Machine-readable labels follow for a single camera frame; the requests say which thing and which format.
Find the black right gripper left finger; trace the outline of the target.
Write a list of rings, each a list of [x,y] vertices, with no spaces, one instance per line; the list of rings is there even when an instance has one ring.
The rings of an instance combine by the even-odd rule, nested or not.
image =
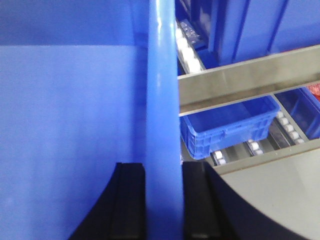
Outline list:
[[[70,240],[145,240],[146,173],[141,163],[120,163]]]

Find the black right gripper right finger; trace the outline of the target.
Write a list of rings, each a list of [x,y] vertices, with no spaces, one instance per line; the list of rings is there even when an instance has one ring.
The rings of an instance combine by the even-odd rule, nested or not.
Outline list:
[[[186,240],[302,240],[236,193],[205,161],[185,161],[183,236]]]

